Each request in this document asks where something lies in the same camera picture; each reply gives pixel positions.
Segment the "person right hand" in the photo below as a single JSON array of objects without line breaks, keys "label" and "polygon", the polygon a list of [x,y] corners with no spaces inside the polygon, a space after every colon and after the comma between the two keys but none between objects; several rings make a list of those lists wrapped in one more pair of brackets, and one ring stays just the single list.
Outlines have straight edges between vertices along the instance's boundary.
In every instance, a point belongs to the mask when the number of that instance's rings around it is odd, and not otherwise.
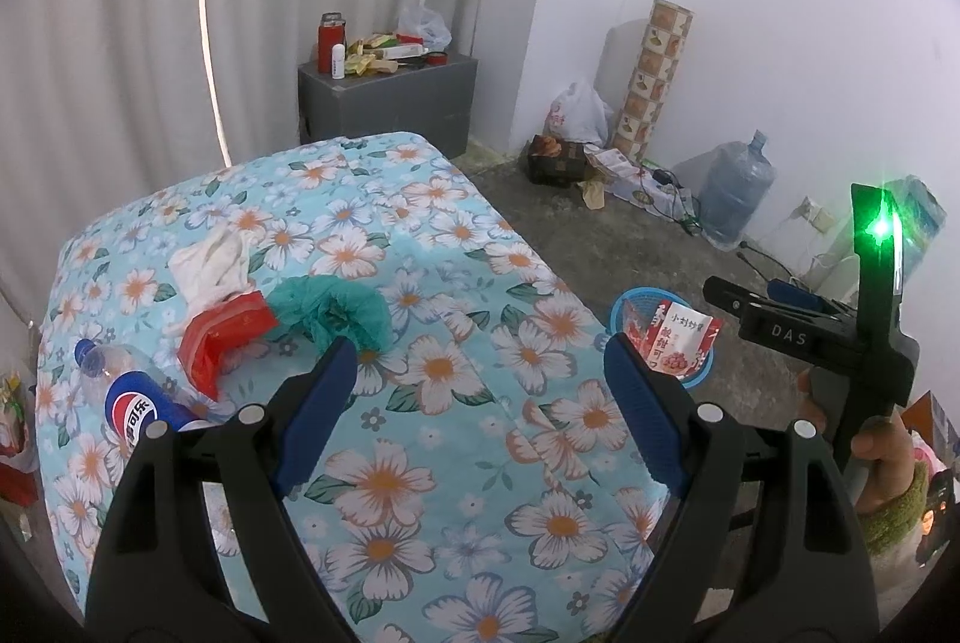
[{"label": "person right hand", "polygon": [[889,506],[913,484],[913,442],[898,412],[864,425],[851,440],[851,456],[869,466],[869,477],[854,505],[859,516],[872,515]]}]

